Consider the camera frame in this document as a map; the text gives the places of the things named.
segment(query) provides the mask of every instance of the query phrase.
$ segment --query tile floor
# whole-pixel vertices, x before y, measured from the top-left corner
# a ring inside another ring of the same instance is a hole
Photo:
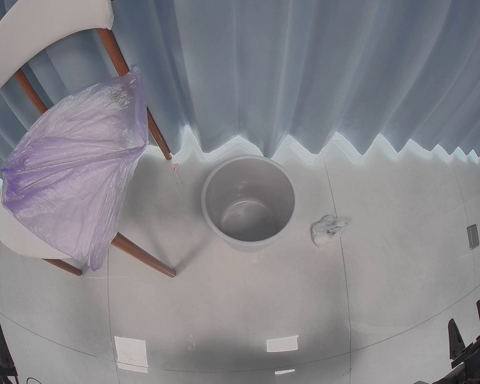
[[[466,233],[480,225],[480,161],[415,143],[397,154],[382,137],[365,156],[338,136],[311,155],[287,139],[274,160],[296,185],[293,225],[243,253],[208,227],[200,190],[245,153],[258,149],[235,139],[204,155],[187,132],[173,162],[153,147],[142,155],[119,231],[174,279],[113,247],[75,277],[1,246],[0,323],[21,383],[414,383],[449,372],[450,318],[466,343],[480,334],[480,251]],[[310,225],[326,214],[349,225],[318,249]],[[266,340],[296,335],[298,350],[266,352]],[[148,373],[116,365],[115,336],[145,340]]]

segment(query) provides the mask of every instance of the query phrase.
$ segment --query blue curtain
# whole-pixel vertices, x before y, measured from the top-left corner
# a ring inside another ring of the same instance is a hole
[[[15,0],[0,4],[0,17]],[[480,1],[115,0],[113,33],[144,77],[171,151],[190,126],[204,152],[236,135],[272,156],[287,135],[318,153],[335,131],[361,153],[381,133],[480,154]],[[23,70],[50,107],[116,72],[95,31]],[[38,118],[0,90],[0,157]]]

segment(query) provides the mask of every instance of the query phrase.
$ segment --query purple plastic bag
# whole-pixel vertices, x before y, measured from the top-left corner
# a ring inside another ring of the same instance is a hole
[[[1,170],[2,204],[47,244],[97,270],[147,145],[135,67],[67,96],[34,123]]]

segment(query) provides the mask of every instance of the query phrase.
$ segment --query wooden chair leg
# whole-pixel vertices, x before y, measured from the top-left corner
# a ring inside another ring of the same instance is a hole
[[[163,264],[161,261],[153,257],[147,251],[144,251],[138,245],[132,243],[121,233],[117,233],[117,235],[112,241],[112,245],[124,251],[125,253],[128,253],[130,256],[133,256],[135,259],[140,260],[142,263],[147,264],[149,267],[152,267],[158,272],[167,275],[168,277],[175,277],[175,275],[177,274],[177,271],[175,271],[175,269]]]
[[[47,111],[47,107],[45,104],[43,104],[42,99],[40,99],[37,92],[35,92],[35,89],[33,89],[32,85],[25,76],[25,73],[21,69],[15,72],[15,79],[18,81],[18,84],[20,84],[20,87],[22,87],[37,111],[40,112],[40,115],[44,114]]]
[[[128,65],[125,62],[125,59],[123,58],[120,48],[117,44],[117,41],[115,40],[115,37],[109,29],[103,29],[103,28],[97,28],[96,30],[98,32],[98,35],[100,36],[100,40],[102,40],[103,46],[105,47],[105,50],[108,53],[108,56],[110,57],[110,60],[112,60],[112,64],[117,70],[117,73],[120,76],[123,76],[126,74],[129,69]],[[150,130],[150,133],[153,136],[153,139],[155,140],[156,144],[158,147],[161,149],[163,156],[165,156],[165,159],[171,160],[172,154],[170,153],[170,150],[168,148],[167,143],[163,139],[162,134],[160,133],[160,130],[158,129],[155,121],[152,118],[152,115],[150,114],[150,111],[147,108],[147,118],[148,118],[148,129]]]
[[[70,272],[71,274],[74,274],[75,276],[81,276],[82,275],[82,270],[79,268],[74,267],[73,265],[70,265],[66,263],[63,260],[59,259],[42,259],[45,260],[47,263],[50,263],[60,269],[63,269],[64,271]]]

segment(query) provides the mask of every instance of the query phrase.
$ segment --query white chair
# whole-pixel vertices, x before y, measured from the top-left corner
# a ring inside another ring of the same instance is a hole
[[[110,0],[18,0],[0,20],[0,87],[15,75],[40,113],[47,109],[19,68],[38,52],[72,33],[96,28],[120,75],[128,72],[110,29],[113,10]],[[150,113],[148,126],[167,159],[171,154]],[[0,204],[0,241],[23,256],[42,258],[74,275],[82,271],[64,262],[69,256],[57,251],[20,224]],[[157,271],[174,277],[176,272],[118,233],[112,244]]]

